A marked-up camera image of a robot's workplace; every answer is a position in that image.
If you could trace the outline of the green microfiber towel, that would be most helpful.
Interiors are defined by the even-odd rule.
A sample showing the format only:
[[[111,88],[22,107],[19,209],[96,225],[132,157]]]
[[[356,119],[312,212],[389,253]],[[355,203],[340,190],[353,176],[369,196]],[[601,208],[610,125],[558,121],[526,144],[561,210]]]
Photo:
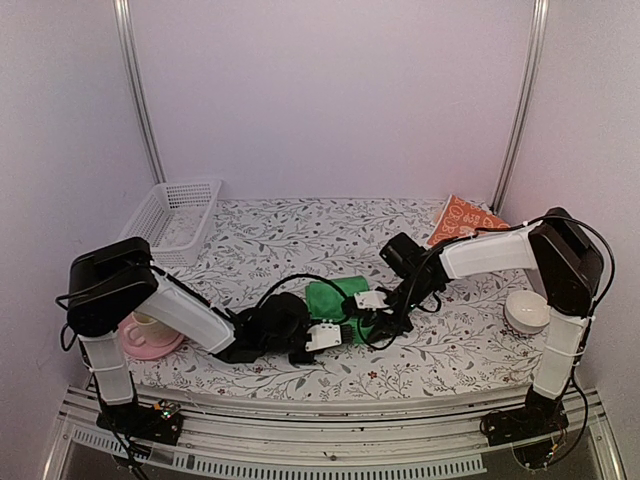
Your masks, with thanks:
[[[363,276],[342,277],[332,280],[348,297],[369,290],[368,281]],[[305,288],[305,302],[313,320],[337,323],[344,319],[342,302],[344,298],[330,285],[312,281]]]

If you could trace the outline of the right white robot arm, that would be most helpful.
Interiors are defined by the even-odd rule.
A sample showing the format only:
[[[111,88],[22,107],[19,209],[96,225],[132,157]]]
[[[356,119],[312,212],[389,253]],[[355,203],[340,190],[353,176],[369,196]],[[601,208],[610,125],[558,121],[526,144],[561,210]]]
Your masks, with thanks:
[[[443,240],[430,249],[406,234],[393,237],[380,253],[401,283],[391,292],[358,293],[355,305],[402,326],[411,310],[447,283],[476,274],[536,270],[550,315],[550,330],[532,391],[540,396],[517,415],[517,427],[537,436],[552,424],[586,346],[589,327],[612,282],[615,258],[593,227],[556,207],[514,227],[479,227],[467,237]]]

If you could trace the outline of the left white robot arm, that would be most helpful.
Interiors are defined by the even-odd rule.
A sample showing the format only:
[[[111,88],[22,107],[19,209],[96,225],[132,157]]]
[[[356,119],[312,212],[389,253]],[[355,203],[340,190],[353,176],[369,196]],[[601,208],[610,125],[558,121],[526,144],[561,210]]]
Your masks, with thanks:
[[[222,361],[251,363],[282,353],[293,364],[309,364],[313,338],[304,302],[288,293],[239,314],[222,312],[200,294],[156,265],[149,243],[130,237],[85,253],[72,261],[68,292],[59,297],[66,322],[84,348],[100,397],[111,419],[128,434],[148,426],[123,347],[121,323],[141,314],[195,341]]]

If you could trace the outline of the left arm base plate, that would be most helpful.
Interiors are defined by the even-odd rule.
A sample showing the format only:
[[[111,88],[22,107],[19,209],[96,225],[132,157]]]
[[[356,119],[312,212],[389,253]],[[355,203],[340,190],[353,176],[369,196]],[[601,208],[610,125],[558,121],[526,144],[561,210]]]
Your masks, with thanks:
[[[176,446],[184,416],[163,407],[144,406],[137,401],[122,405],[100,404],[97,426],[125,437]]]

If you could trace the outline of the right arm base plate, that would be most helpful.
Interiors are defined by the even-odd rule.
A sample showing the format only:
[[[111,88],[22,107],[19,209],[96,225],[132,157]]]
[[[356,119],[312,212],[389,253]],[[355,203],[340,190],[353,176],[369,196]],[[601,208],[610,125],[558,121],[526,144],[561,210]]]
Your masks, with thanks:
[[[519,407],[510,410],[493,410],[484,415],[479,424],[480,432],[490,446],[503,445],[560,432],[569,426],[563,410],[545,417],[541,410]]]

